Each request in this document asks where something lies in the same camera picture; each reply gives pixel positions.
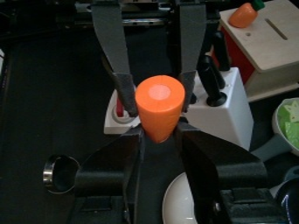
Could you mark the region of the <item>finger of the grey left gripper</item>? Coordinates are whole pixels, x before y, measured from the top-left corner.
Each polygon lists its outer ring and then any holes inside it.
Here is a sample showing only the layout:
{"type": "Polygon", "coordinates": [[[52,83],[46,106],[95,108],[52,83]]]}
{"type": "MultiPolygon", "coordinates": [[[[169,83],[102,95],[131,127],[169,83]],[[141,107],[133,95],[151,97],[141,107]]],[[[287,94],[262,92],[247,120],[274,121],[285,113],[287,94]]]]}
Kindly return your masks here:
{"type": "Polygon", "coordinates": [[[194,79],[198,60],[202,54],[202,44],[206,34],[206,4],[201,0],[182,0],[179,3],[181,26],[181,74],[179,80],[185,87],[182,111],[189,110],[193,98],[194,79]]]}
{"type": "Polygon", "coordinates": [[[137,117],[135,83],[130,69],[122,9],[118,0],[96,0],[91,5],[91,15],[119,99],[127,113],[137,117]]]}

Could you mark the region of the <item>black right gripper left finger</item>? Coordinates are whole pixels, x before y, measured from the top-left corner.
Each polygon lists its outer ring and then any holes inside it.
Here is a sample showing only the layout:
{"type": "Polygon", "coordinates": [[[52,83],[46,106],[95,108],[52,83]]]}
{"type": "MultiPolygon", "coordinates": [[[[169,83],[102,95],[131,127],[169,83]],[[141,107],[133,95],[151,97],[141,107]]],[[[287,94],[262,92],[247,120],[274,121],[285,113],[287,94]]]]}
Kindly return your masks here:
{"type": "Polygon", "coordinates": [[[80,165],[70,224],[137,224],[143,159],[145,131],[138,125],[80,165]]]}

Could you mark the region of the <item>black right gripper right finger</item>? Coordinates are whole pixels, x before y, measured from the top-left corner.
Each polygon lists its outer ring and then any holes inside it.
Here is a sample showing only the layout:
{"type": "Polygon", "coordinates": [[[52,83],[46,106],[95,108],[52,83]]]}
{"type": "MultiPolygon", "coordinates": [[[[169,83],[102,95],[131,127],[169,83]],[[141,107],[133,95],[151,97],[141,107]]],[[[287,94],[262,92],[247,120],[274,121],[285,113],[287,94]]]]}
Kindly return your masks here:
{"type": "Polygon", "coordinates": [[[267,188],[261,159],[234,143],[179,122],[182,163],[199,224],[289,224],[267,188]]]}

